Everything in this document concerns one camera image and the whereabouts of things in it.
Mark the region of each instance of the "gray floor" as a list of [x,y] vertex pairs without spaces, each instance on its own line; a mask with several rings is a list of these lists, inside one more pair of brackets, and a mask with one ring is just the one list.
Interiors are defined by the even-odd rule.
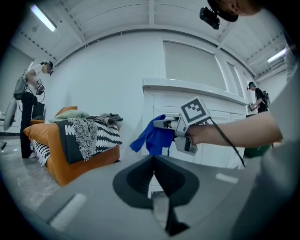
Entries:
[[5,149],[0,150],[3,180],[15,201],[35,210],[60,186],[36,158],[21,157],[18,137],[0,137],[0,140],[7,142]]

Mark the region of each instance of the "ceiling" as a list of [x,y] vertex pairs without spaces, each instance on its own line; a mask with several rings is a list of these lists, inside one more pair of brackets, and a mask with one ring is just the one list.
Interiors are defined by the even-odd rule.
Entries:
[[51,32],[32,12],[16,35],[26,38],[60,62],[96,39],[133,29],[166,29],[195,35],[217,45],[260,77],[272,71],[267,59],[285,47],[282,30],[266,11],[220,19],[219,30],[199,18],[206,0],[53,0],[39,7],[56,24]]

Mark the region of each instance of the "shoe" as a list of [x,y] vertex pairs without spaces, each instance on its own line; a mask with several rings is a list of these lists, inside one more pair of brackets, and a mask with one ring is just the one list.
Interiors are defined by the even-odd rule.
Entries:
[[37,155],[35,152],[32,152],[31,155],[28,158],[35,158]]

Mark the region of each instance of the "fluorescent light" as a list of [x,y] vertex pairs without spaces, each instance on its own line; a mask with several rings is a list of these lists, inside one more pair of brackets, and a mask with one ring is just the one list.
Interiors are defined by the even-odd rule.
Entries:
[[45,14],[36,6],[32,5],[31,11],[45,24],[52,32],[56,29],[51,21],[45,16]]
[[285,49],[283,49],[280,52],[276,53],[273,57],[270,57],[268,59],[268,62],[272,62],[272,61],[276,60],[277,58],[280,58],[283,55],[285,55]]
[[32,66],[33,62],[30,63],[29,65],[29,68],[28,68],[28,71],[30,70],[31,66]]

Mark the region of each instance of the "blue fabric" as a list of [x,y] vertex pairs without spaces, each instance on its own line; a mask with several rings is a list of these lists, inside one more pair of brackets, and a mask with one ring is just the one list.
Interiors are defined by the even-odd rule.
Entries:
[[146,148],[150,155],[161,155],[163,148],[170,149],[173,140],[173,131],[153,126],[153,121],[164,119],[165,115],[161,115],[153,119],[142,134],[132,144],[130,144],[130,148],[133,151],[138,152],[146,142]]

